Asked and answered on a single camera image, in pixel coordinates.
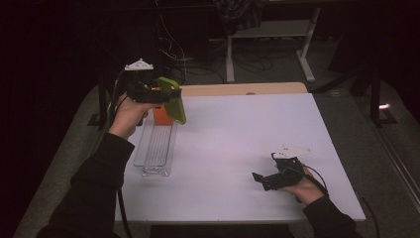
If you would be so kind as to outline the person's right hand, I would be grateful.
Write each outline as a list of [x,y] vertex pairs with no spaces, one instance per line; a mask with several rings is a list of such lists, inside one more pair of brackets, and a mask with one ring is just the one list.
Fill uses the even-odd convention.
[[303,204],[309,205],[317,199],[324,196],[324,192],[308,177],[312,174],[307,168],[304,168],[305,177],[297,184],[283,187],[281,190],[286,191],[298,198]]

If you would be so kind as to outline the person's left hand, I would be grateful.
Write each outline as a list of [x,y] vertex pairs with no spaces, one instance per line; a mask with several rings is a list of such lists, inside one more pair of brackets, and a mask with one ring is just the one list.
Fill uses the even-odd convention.
[[122,139],[128,140],[136,131],[137,125],[157,104],[139,103],[133,101],[126,93],[119,97],[117,112],[108,131]]

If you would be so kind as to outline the white frame desk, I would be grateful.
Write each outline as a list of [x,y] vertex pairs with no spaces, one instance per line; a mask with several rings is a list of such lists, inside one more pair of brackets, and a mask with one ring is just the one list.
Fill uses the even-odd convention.
[[227,37],[226,76],[227,82],[235,81],[234,65],[232,58],[232,42],[234,39],[245,38],[292,38],[303,37],[302,47],[296,51],[297,59],[308,82],[314,82],[315,76],[307,61],[306,55],[314,35],[321,9],[315,8],[308,20],[262,21],[257,28],[238,31],[233,36]]

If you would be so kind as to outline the green phone case clown print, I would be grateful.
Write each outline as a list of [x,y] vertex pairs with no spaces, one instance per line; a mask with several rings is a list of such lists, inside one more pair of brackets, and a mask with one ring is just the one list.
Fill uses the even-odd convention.
[[169,91],[171,89],[181,90],[180,98],[172,98],[164,106],[165,106],[168,117],[172,121],[180,125],[185,124],[186,115],[185,115],[183,101],[182,101],[182,88],[179,86],[179,84],[175,80],[169,79],[166,77],[159,77],[157,79],[157,85],[160,90],[164,90],[164,91]]

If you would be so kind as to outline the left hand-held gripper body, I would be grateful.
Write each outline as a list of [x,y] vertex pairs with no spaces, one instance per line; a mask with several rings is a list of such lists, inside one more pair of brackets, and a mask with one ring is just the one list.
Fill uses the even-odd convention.
[[[135,62],[125,65],[126,72],[139,72],[145,70],[153,70],[154,66],[138,59]],[[141,82],[140,80],[131,79],[127,82],[126,94],[135,102],[158,104],[158,97],[152,88]]]

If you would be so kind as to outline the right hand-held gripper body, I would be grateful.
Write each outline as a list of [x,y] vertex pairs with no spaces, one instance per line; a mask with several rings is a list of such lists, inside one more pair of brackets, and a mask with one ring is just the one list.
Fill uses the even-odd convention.
[[298,157],[311,154],[312,150],[298,146],[283,145],[279,151],[274,153],[280,154],[280,160],[275,161],[277,173],[264,177],[262,187],[265,190],[276,190],[299,183],[304,178],[305,172]]

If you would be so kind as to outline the orange phone case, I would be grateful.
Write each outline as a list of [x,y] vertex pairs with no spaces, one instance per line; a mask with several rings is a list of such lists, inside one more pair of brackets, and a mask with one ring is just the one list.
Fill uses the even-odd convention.
[[171,125],[172,120],[168,117],[164,106],[169,102],[170,97],[165,92],[161,92],[158,87],[154,87],[153,92],[154,104],[158,104],[158,107],[153,109],[155,123],[161,126]]

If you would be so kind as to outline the dark plaid cloth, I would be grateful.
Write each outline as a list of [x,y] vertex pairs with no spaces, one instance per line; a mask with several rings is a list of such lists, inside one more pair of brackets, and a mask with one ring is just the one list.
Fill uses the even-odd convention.
[[268,0],[213,0],[228,36],[261,25]]

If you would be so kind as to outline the black metal stand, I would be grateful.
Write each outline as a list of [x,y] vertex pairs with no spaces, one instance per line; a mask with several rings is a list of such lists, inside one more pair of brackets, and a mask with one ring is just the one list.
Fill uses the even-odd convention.
[[112,96],[114,85],[111,79],[107,78],[104,74],[98,77],[98,112],[92,114],[88,126],[97,126],[99,130],[103,130],[108,122],[109,105]]
[[373,78],[370,85],[370,119],[374,125],[381,128],[385,124],[396,124],[397,121],[390,112],[388,103],[380,103],[381,80],[378,72],[373,71]]

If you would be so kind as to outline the clear plastic bin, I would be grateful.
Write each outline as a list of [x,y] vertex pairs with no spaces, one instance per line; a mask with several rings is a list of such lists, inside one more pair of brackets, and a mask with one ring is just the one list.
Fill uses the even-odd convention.
[[143,122],[134,166],[143,177],[170,175],[177,125],[157,125],[153,110]]

